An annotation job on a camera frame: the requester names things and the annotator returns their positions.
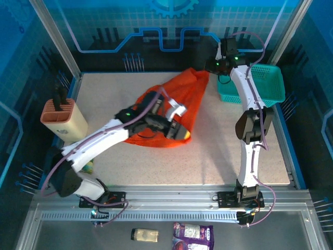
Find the beige container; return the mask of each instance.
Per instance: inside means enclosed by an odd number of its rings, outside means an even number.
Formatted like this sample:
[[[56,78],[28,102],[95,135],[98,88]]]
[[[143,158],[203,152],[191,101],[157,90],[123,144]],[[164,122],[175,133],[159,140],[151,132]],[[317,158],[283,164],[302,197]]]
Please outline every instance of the beige container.
[[[77,142],[86,137],[88,123],[73,99],[67,99],[69,105],[60,105],[63,111],[55,111],[52,99],[44,106],[41,123],[47,126],[64,142]]]

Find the beige work surface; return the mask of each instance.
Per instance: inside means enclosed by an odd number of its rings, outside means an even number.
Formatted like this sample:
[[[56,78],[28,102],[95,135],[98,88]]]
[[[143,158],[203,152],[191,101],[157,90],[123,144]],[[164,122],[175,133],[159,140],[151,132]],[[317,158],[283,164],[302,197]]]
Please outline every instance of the beige work surface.
[[[149,87],[177,74],[84,74],[77,105],[88,122],[88,134],[133,105]],[[241,105],[220,100],[216,76],[211,75],[189,144],[151,148],[122,142],[95,158],[94,174],[107,185],[235,184],[240,169],[235,123],[241,114]],[[259,179],[268,184],[288,184],[273,126],[267,143],[270,150],[260,152]]]

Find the teal basket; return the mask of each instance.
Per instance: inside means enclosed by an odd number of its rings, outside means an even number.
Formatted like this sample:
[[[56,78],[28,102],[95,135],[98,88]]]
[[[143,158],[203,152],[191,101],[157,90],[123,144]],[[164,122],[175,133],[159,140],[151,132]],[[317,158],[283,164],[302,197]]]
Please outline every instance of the teal basket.
[[[261,99],[267,107],[271,107],[285,100],[285,86],[279,67],[256,64],[251,68],[251,72]],[[220,76],[221,82],[227,82],[229,80],[229,76]],[[217,90],[219,91],[222,101],[241,103],[233,81],[228,84],[220,84],[219,80],[217,80]]]

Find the small bottle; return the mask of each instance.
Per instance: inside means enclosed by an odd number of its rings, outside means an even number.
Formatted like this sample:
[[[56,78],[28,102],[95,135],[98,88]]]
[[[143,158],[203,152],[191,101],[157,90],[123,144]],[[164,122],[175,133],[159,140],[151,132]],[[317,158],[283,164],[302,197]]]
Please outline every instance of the small bottle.
[[[158,242],[158,234],[159,232],[157,230],[133,228],[131,234],[131,240]]]

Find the red plastic bag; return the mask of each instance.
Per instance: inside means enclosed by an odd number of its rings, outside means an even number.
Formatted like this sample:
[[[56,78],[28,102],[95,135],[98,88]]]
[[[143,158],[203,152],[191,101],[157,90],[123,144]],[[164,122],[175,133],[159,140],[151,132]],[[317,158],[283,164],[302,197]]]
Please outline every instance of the red plastic bag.
[[[209,73],[207,71],[196,71],[189,68],[177,75],[170,81],[163,84],[164,89],[168,95],[175,99],[176,102],[184,104],[187,111],[182,117],[175,116],[174,119],[183,125],[189,132],[192,132],[196,116],[201,104],[201,100],[209,81]],[[138,98],[136,103],[140,103],[145,95],[150,91],[157,91],[160,85],[156,85],[148,89],[141,97]],[[167,111],[171,105],[165,98],[164,102],[165,111]],[[141,136],[151,137],[153,133],[150,129],[146,129],[140,133]],[[136,144],[145,147],[177,147],[189,143],[191,136],[185,140],[170,140],[164,137],[162,133],[157,133],[154,138],[142,138],[137,134],[127,139],[125,142]]]

